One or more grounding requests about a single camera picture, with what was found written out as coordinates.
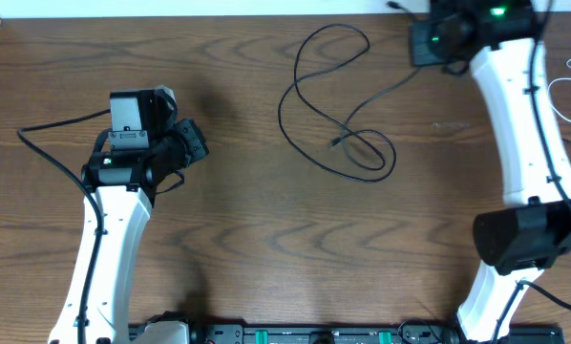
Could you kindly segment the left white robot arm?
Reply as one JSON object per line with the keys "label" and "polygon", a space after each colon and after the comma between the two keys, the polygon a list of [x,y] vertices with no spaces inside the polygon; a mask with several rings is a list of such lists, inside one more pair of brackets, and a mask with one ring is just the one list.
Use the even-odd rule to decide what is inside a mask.
{"label": "left white robot arm", "polygon": [[138,248],[159,185],[208,154],[164,85],[112,92],[112,125],[82,167],[84,227],[52,343],[126,343]]}

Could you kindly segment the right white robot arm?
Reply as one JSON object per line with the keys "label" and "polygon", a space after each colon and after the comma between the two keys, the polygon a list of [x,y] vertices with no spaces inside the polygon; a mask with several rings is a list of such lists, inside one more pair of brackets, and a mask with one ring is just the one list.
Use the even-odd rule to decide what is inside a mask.
{"label": "right white robot arm", "polygon": [[470,74],[487,106],[504,207],[476,216],[480,265],[448,343],[559,343],[549,329],[512,329],[528,290],[571,251],[571,162],[546,79],[547,14],[529,1],[433,1],[409,27],[411,63]]}

